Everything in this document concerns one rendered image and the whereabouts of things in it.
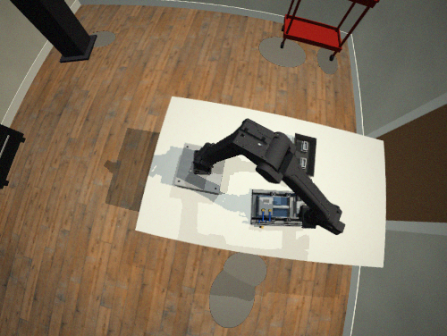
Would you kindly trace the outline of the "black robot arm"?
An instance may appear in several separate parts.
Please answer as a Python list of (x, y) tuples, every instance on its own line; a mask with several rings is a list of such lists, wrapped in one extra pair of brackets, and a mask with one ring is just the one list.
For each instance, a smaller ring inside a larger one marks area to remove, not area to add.
[(210, 175), (215, 163), (244, 155), (257, 166), (256, 172), (266, 181), (280, 184), (283, 177), (283, 182), (313, 211), (310, 220), (314, 225), (334, 235), (343, 233), (342, 210), (332, 204), (304, 172), (294, 155), (295, 150), (296, 146), (287, 135), (280, 131), (275, 133), (247, 118), (232, 135), (217, 143), (206, 142), (202, 149), (195, 150), (193, 172)]

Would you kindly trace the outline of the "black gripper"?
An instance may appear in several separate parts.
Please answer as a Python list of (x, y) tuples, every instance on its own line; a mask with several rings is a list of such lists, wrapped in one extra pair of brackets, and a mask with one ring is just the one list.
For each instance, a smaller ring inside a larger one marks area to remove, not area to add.
[(312, 210), (309, 210), (310, 208), (307, 205), (302, 205), (300, 206), (300, 211), (299, 211), (299, 221), (302, 222), (302, 227), (303, 229), (315, 229), (316, 225), (310, 225), (311, 220), (310, 220), (310, 215), (313, 212)]

